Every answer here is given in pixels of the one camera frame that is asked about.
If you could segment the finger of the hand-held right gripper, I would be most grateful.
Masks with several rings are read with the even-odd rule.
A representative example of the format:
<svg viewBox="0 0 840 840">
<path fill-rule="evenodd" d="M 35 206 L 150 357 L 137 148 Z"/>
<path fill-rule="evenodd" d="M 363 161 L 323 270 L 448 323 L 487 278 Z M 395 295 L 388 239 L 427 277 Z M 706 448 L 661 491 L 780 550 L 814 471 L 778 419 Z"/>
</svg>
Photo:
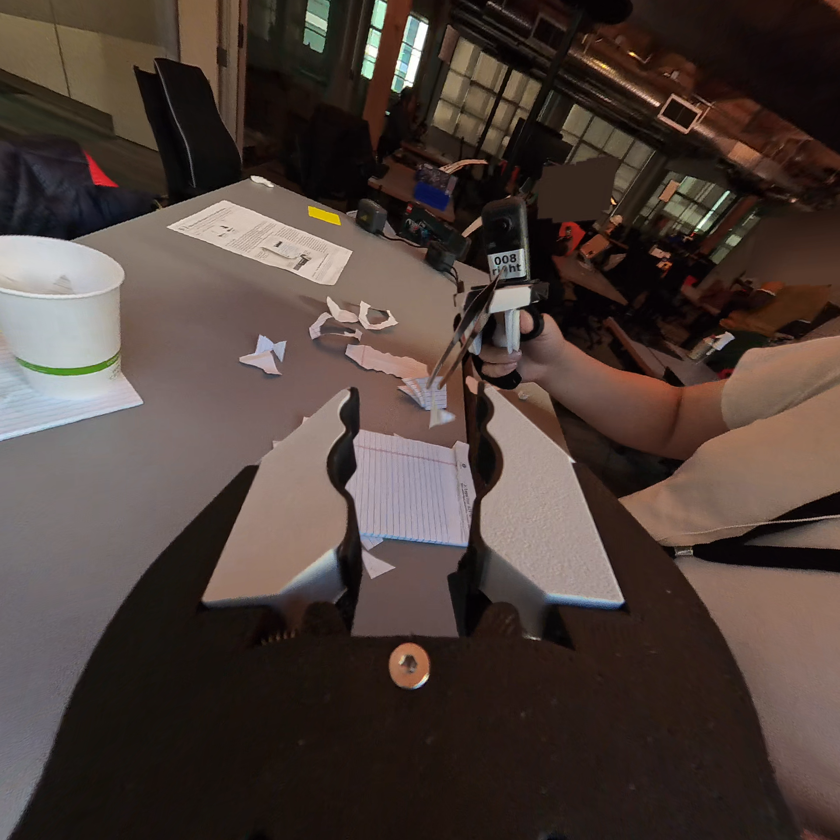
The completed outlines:
<svg viewBox="0 0 840 840">
<path fill-rule="evenodd" d="M 480 353 L 486 330 L 489 330 L 489 341 L 496 346 L 505 347 L 509 353 L 519 351 L 522 336 L 520 310 L 531 303 L 531 296 L 530 285 L 483 289 L 474 300 L 478 309 L 469 328 L 470 353 Z"/>
<path fill-rule="evenodd" d="M 490 315 L 490 288 L 481 287 L 470 290 L 465 299 L 465 307 L 455 325 L 455 338 L 468 350 L 486 327 Z"/>
</svg>

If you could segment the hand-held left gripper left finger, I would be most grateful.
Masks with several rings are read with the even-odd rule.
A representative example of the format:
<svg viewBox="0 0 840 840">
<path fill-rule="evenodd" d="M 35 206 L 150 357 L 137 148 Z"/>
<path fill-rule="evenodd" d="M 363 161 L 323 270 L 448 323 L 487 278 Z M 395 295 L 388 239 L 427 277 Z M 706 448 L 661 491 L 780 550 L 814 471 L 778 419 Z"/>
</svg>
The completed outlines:
<svg viewBox="0 0 840 840">
<path fill-rule="evenodd" d="M 348 490 L 356 470 L 360 394 L 339 391 L 259 462 L 206 585 L 208 607 L 303 613 L 361 588 L 361 536 Z"/>
</svg>

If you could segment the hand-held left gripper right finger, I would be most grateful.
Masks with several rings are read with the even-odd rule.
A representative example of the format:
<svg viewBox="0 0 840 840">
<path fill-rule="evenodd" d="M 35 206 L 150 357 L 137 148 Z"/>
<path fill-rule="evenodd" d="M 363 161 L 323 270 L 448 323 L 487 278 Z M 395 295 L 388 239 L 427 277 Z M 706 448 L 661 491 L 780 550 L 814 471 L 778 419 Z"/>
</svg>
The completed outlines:
<svg viewBox="0 0 840 840">
<path fill-rule="evenodd" d="M 560 608 L 625 606 L 573 459 L 498 390 L 478 386 L 467 465 L 467 549 L 448 577 L 460 636 L 507 603 L 530 638 L 561 635 Z"/>
</svg>

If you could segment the long metal tweezers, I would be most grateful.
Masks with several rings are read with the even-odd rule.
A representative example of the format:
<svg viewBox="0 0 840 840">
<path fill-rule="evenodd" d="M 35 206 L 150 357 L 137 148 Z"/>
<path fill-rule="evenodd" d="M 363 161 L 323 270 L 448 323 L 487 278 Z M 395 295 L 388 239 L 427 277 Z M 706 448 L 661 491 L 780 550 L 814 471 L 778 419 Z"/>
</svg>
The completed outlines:
<svg viewBox="0 0 840 840">
<path fill-rule="evenodd" d="M 489 284 L 483 287 L 490 288 L 490 315 L 488 320 L 491 316 L 495 314 L 495 299 L 497 297 L 497 293 L 499 291 L 499 279 L 491 280 Z M 464 307 L 461 310 L 459 316 L 457 316 L 456 321 L 458 322 L 460 315 L 462 314 Z M 458 366 L 461 364 L 467 353 L 470 352 L 466 347 L 464 347 L 456 338 L 455 338 L 455 326 L 454 326 L 454 333 L 452 339 L 449 341 L 446 349 L 441 354 L 439 360 L 437 361 L 435 367 L 431 371 L 430 375 L 427 378 L 427 386 L 433 390 L 440 390 L 442 389 L 448 379 L 451 377 L 453 373 L 455 373 Z"/>
</svg>

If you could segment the white green paper cup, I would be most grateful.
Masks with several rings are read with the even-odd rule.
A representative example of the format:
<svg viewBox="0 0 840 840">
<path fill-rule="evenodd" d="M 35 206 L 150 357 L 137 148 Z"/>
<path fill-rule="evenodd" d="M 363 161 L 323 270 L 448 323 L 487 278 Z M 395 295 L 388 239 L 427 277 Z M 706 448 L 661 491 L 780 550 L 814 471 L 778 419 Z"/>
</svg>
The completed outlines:
<svg viewBox="0 0 840 840">
<path fill-rule="evenodd" d="M 1 275 L 2 335 L 27 383 L 58 400 L 108 394 L 121 374 L 121 265 L 74 241 L 3 235 Z"/>
</svg>

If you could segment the person's right forearm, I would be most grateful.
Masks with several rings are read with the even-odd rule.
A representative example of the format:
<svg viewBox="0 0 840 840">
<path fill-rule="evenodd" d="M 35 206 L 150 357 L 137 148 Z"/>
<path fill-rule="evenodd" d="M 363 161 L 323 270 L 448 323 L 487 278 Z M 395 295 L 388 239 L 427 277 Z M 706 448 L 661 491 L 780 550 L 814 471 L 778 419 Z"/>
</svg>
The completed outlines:
<svg viewBox="0 0 840 840">
<path fill-rule="evenodd" d="M 729 428 L 724 382 L 674 386 L 619 371 L 563 341 L 539 383 L 559 404 L 614 443 L 685 460 Z"/>
</svg>

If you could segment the person's right hand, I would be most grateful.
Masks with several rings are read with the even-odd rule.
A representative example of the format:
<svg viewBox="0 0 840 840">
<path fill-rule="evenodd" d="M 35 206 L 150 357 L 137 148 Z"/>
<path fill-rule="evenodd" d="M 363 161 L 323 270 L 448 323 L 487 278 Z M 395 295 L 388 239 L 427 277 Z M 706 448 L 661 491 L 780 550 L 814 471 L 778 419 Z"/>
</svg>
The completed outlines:
<svg viewBox="0 0 840 840">
<path fill-rule="evenodd" d="M 525 382 L 560 393 L 571 382 L 567 363 L 573 348 L 556 322 L 528 309 L 508 315 L 516 320 L 508 322 L 506 315 L 496 315 L 493 338 L 483 343 L 476 357 L 480 377 L 506 389 Z"/>
</svg>

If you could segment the black desktop device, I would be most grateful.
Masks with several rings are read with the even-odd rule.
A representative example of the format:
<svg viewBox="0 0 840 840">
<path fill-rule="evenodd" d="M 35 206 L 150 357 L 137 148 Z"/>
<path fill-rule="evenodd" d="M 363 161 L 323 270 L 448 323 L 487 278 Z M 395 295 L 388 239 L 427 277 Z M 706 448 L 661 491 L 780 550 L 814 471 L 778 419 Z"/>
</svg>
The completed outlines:
<svg viewBox="0 0 840 840">
<path fill-rule="evenodd" d="M 466 256 L 469 252 L 469 245 L 470 242 L 467 238 L 462 238 L 455 243 L 442 243 L 438 240 L 430 240 L 427 242 L 424 260 L 436 271 L 458 280 L 459 276 L 455 263 Z"/>
</svg>

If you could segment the blue box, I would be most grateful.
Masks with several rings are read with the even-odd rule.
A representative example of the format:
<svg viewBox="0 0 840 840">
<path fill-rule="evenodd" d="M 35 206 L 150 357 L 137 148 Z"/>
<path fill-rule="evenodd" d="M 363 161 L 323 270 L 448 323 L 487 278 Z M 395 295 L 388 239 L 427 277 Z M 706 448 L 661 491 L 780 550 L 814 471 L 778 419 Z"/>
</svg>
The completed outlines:
<svg viewBox="0 0 840 840">
<path fill-rule="evenodd" d="M 443 211 L 455 191 L 458 178 L 447 169 L 422 163 L 414 172 L 414 181 L 413 198 Z"/>
</svg>

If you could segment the printed instruction sheet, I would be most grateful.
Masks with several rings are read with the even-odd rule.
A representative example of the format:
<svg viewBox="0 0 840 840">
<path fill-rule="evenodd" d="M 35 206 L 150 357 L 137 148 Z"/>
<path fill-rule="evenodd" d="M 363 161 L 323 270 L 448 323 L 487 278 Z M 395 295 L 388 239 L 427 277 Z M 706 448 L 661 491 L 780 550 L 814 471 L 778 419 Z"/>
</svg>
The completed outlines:
<svg viewBox="0 0 840 840">
<path fill-rule="evenodd" d="M 228 200 L 184 217 L 168 229 L 328 287 L 338 282 L 353 253 Z"/>
</svg>

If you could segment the lined notepad brown backing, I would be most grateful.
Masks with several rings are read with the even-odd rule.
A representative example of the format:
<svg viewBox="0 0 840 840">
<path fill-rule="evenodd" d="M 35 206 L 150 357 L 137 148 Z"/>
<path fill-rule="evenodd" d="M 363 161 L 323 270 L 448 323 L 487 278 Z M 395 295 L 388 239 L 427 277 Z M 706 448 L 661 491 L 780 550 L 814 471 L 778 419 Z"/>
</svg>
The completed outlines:
<svg viewBox="0 0 840 840">
<path fill-rule="evenodd" d="M 127 410 L 144 403 L 128 379 L 120 374 L 102 396 L 86 400 L 57 400 L 25 381 L 22 368 L 1 338 L 1 440 L 34 434 L 53 427 Z"/>
</svg>

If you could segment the black chair back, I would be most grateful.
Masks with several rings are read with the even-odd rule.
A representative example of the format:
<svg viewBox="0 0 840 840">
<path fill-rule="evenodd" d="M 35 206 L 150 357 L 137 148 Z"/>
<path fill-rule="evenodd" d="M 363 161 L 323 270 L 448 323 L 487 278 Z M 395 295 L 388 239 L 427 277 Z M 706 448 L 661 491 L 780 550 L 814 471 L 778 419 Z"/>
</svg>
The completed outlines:
<svg viewBox="0 0 840 840">
<path fill-rule="evenodd" d="M 243 179 L 235 139 L 199 67 L 155 58 L 154 71 L 134 66 L 133 73 L 161 157 L 169 204 Z"/>
</svg>

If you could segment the dark puffer jacket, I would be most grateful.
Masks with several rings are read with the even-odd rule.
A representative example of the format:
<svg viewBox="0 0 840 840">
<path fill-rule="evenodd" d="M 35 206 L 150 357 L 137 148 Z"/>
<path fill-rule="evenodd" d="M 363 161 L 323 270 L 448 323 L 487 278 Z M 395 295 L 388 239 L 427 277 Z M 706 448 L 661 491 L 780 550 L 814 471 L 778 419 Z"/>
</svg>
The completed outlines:
<svg viewBox="0 0 840 840">
<path fill-rule="evenodd" d="M 75 239 L 153 212 L 156 198 L 113 184 L 78 142 L 1 142 L 1 234 Z"/>
</svg>

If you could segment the grid window wall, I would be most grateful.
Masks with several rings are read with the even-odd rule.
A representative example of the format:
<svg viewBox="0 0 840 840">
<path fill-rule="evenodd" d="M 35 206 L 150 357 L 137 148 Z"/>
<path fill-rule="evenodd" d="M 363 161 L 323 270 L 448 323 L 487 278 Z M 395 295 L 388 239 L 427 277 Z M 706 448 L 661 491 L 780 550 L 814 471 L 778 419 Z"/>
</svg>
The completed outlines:
<svg viewBox="0 0 840 840">
<path fill-rule="evenodd" d="M 359 14 L 350 10 L 352 2 L 286 2 L 295 6 L 296 22 L 286 24 L 286 34 L 294 35 L 313 56 L 327 57 L 330 39 L 351 36 L 350 82 L 373 77 L 375 62 L 385 22 L 387 2 L 357 2 Z M 424 48 L 431 44 L 429 21 L 419 13 L 418 2 L 406 18 L 404 34 L 395 62 L 391 98 L 403 89 L 420 92 L 418 76 Z M 519 130 L 539 92 L 539 82 L 490 56 L 477 45 L 455 34 L 454 56 L 450 62 L 438 61 L 445 79 L 441 92 L 432 103 L 430 120 L 441 135 L 452 138 L 459 148 L 478 149 L 483 154 L 501 157 L 507 151 L 515 130 Z M 620 203 L 638 181 L 645 166 L 657 151 L 637 131 L 627 133 L 613 122 L 601 119 L 590 110 L 558 92 L 549 94 L 538 118 L 534 134 L 560 136 L 566 161 L 576 163 L 601 155 L 620 161 L 612 201 Z M 709 161 L 676 158 L 665 166 L 659 189 L 676 182 L 675 193 L 665 201 L 649 197 L 638 213 L 644 218 L 665 205 L 671 228 L 682 234 L 705 234 L 727 208 L 734 191 L 714 182 L 722 178 Z"/>
</svg>

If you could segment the metal air duct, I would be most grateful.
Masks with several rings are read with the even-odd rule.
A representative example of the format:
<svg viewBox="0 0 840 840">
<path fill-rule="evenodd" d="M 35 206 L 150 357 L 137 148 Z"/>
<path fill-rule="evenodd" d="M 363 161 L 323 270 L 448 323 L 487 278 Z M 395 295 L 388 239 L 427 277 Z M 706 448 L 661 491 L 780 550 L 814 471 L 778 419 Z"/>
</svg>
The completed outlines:
<svg viewBox="0 0 840 840">
<path fill-rule="evenodd" d="M 570 85 L 668 147 L 716 157 L 744 181 L 816 207 L 838 196 L 838 152 L 737 91 L 708 99 L 678 78 L 687 62 L 647 69 L 603 33 L 570 49 Z"/>
</svg>

